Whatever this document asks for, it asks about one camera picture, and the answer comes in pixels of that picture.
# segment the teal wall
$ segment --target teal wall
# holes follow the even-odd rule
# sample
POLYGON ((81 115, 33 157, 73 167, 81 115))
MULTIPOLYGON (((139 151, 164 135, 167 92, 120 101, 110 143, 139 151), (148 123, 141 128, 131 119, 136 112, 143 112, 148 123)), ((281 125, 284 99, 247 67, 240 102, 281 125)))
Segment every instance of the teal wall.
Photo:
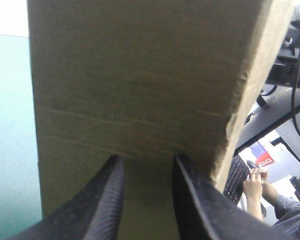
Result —
POLYGON ((0 35, 0 240, 41 218, 29 38, 0 35))

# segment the person's hand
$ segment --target person's hand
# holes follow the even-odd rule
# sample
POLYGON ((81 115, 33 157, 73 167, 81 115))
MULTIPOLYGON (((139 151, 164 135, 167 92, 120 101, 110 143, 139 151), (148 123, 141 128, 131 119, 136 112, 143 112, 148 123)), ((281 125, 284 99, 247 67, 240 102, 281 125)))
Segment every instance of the person's hand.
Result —
POLYGON ((251 178, 251 174, 260 174, 261 175, 261 184, 265 184, 268 179, 268 170, 265 168, 253 168, 249 172, 249 177, 251 178))
POLYGON ((243 182, 243 192, 247 200, 260 201, 262 196, 261 174, 250 173, 250 177, 243 182))

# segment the cable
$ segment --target cable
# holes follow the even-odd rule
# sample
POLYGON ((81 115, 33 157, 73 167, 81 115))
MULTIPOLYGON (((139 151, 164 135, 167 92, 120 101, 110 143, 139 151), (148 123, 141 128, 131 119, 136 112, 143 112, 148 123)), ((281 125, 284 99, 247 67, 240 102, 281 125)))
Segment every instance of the cable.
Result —
POLYGON ((266 94, 260 94, 261 96, 265 97, 265 96, 270 96, 271 94, 273 94, 276 90, 277 90, 278 86, 273 86, 273 88, 267 92, 266 94))
POLYGON ((299 82, 299 77, 300 77, 300 51, 299 51, 299 56, 298 56, 298 69, 297 69, 297 73, 296 73, 296 77, 295 77, 295 81, 294 81, 294 85, 293 85, 292 93, 291 93, 291 113, 292 113, 293 126, 300 137, 300 130, 299 130, 298 124, 297 124, 296 103, 295 103, 296 90, 297 90, 297 86, 298 86, 298 82, 299 82))

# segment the red label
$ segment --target red label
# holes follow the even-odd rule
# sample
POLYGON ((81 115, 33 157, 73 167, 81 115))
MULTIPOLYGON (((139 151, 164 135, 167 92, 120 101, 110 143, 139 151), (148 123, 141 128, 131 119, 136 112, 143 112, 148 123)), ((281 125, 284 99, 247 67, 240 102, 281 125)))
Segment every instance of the red label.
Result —
POLYGON ((269 155, 269 153, 266 151, 264 154, 262 154, 260 157, 257 158, 255 161, 255 164, 259 166, 259 168, 267 166, 269 164, 273 164, 276 161, 273 160, 273 158, 269 155))

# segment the person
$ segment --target person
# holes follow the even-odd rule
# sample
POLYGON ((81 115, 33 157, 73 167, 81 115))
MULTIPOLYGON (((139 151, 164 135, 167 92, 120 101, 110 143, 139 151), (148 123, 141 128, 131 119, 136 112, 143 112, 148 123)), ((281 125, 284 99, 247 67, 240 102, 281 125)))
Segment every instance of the person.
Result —
POLYGON ((260 221, 263 220, 260 208, 262 196, 274 206, 278 221, 272 227, 300 239, 300 202, 278 194, 275 187, 268 182, 266 169, 252 169, 249 178, 243 182, 243 192, 246 195, 249 214, 260 221))

